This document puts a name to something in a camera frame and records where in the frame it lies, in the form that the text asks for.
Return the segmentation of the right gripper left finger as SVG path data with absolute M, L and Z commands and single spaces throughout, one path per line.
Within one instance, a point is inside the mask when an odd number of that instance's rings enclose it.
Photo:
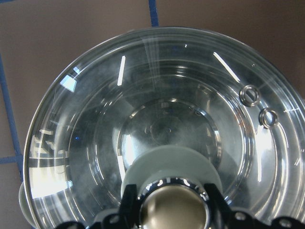
M 137 186 L 129 184 L 125 187 L 121 204 L 118 209 L 104 210 L 90 226 L 84 226 L 77 221 L 61 223 L 58 229 L 133 229 L 140 224 L 140 202 L 137 195 Z

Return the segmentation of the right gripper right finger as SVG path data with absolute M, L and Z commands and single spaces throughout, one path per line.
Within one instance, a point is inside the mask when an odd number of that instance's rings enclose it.
M 217 186 L 204 184 L 208 196 L 209 226 L 213 229 L 303 229 L 305 224 L 291 217 L 277 217 L 265 224 L 242 210 L 231 209 Z

